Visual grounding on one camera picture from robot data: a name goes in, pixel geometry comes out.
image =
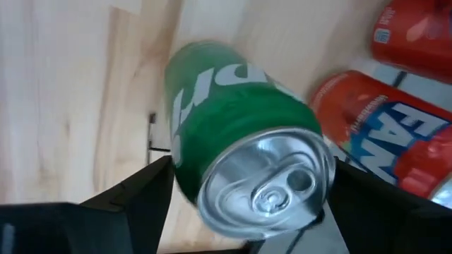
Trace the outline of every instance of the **wooden surface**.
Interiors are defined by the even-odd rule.
[[[81,202],[169,148],[162,72],[187,42],[226,42],[306,96],[362,66],[386,0],[0,1],[0,202]],[[160,155],[154,153],[152,159]],[[175,186],[160,253],[237,248]]]

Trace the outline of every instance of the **red can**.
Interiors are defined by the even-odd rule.
[[[452,113],[357,71],[326,80],[309,106],[353,161],[452,208]]]
[[[381,62],[452,83],[452,0],[393,0],[371,50]]]

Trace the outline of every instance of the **sprite can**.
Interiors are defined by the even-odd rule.
[[[217,42],[180,49],[165,69],[177,182],[202,220],[263,239],[307,226],[335,172],[314,113]]]

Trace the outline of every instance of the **aluminum top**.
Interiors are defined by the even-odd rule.
[[[334,157],[318,134],[262,131],[237,141],[210,165],[198,209],[222,235],[268,238],[314,221],[334,173]]]
[[[436,204],[452,209],[452,174],[433,192],[431,200]]]

